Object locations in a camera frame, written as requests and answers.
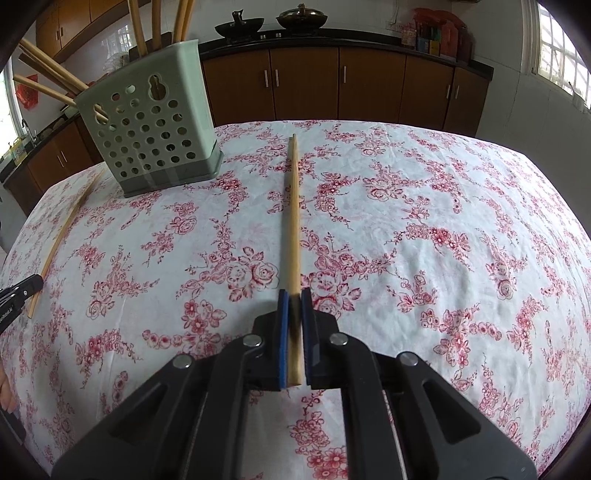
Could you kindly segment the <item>bamboo chopstick of four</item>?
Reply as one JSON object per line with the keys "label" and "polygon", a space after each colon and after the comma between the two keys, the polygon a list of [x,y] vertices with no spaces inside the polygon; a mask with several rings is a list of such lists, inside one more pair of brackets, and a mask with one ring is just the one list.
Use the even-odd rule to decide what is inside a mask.
{"label": "bamboo chopstick of four", "polygon": [[151,32],[152,50],[157,51],[162,47],[161,42],[161,1],[151,1]]}
{"label": "bamboo chopstick of four", "polygon": [[143,35],[143,28],[139,12],[139,4],[137,0],[127,0],[127,5],[137,45],[138,56],[143,57],[147,54],[147,47]]}
{"label": "bamboo chopstick of four", "polygon": [[184,15],[182,17],[182,24],[181,24],[181,31],[180,31],[180,40],[181,41],[184,41],[187,38],[194,6],[195,6],[195,0],[186,0],[185,1],[185,9],[184,9]]}
{"label": "bamboo chopstick of four", "polygon": [[186,12],[188,8],[188,0],[179,0],[176,9],[176,16],[174,28],[172,32],[172,42],[178,43],[182,40],[182,33],[185,23]]}

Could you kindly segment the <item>brown lower kitchen cabinets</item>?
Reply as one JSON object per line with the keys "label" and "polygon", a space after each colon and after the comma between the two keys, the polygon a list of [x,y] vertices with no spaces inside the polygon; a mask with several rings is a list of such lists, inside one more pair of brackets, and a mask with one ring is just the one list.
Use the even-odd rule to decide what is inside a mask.
{"label": "brown lower kitchen cabinets", "polygon": [[[477,61],[368,42],[284,39],[198,52],[222,158],[218,127],[250,121],[379,121],[474,136],[493,77]],[[1,181],[31,212],[51,186],[98,163],[106,165],[79,113]]]}

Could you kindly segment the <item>colourful seasoning packages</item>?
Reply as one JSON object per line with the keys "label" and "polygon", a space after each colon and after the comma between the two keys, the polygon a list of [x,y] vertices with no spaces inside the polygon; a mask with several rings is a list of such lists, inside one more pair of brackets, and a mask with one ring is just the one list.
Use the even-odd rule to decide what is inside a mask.
{"label": "colourful seasoning packages", "polygon": [[449,61],[467,63],[473,58],[471,32],[463,20],[447,10],[413,9],[401,26],[401,43]]}

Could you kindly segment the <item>green perforated utensil holder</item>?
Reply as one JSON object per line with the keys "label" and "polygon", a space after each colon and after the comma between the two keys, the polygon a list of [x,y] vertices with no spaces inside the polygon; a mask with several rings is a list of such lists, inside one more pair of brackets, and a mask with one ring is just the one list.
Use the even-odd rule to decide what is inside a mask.
{"label": "green perforated utensil holder", "polygon": [[210,180],[219,171],[197,40],[131,62],[75,103],[126,197]]}

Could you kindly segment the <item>window with grid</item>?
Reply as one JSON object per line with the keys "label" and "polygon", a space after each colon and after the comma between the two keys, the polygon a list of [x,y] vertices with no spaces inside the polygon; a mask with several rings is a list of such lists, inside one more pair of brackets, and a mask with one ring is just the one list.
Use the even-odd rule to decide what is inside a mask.
{"label": "window with grid", "polygon": [[537,13],[537,74],[569,93],[577,108],[590,110],[590,70],[583,57],[540,1],[537,2]]}

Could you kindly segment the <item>black wok with lid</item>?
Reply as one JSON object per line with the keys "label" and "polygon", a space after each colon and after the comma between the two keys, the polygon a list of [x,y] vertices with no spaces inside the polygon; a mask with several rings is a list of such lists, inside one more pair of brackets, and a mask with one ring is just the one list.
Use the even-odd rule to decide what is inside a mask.
{"label": "black wok with lid", "polygon": [[320,10],[308,8],[301,3],[297,8],[280,13],[276,21],[287,30],[310,32],[322,28],[328,21],[328,16]]}

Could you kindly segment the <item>brown upper wall cabinet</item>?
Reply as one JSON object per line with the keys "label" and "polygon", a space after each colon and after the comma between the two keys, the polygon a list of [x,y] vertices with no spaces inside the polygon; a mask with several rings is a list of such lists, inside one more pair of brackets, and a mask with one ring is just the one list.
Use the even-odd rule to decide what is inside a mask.
{"label": "brown upper wall cabinet", "polygon": [[51,1],[35,22],[36,46],[58,63],[129,13],[126,1]]}

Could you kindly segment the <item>floral red white tablecloth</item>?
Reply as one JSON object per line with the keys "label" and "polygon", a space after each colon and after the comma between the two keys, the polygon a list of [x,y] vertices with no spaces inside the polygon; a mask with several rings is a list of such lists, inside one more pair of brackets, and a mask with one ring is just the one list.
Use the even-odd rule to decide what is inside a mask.
{"label": "floral red white tablecloth", "polygon": [[300,150],[301,282],[372,350],[416,352],[546,470],[590,405],[590,239],[551,182],[499,145],[401,125],[217,129],[211,181],[125,197],[96,165],[51,187],[1,272],[41,273],[1,337],[43,471],[178,354],[249,332],[283,287],[287,144]]}

